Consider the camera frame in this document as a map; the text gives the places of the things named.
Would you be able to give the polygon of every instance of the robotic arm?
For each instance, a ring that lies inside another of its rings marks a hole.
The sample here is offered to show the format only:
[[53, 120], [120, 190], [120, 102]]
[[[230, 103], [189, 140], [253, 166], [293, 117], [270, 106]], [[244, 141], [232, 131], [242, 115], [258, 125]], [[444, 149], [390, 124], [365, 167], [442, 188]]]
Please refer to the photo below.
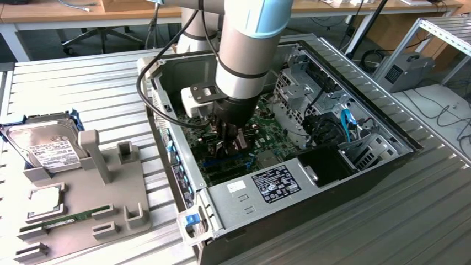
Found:
[[[182, 7], [182, 23], [192, 9], [204, 10], [209, 39], [216, 39], [217, 15], [224, 15], [216, 90], [226, 97], [213, 102], [212, 125], [224, 144], [237, 141], [234, 149], [240, 150], [242, 127], [253, 115], [293, 0], [157, 0], [157, 3]], [[181, 36], [178, 46], [184, 50], [177, 52], [188, 51], [185, 42], [190, 40], [200, 43], [196, 50], [208, 49], [201, 12]]]

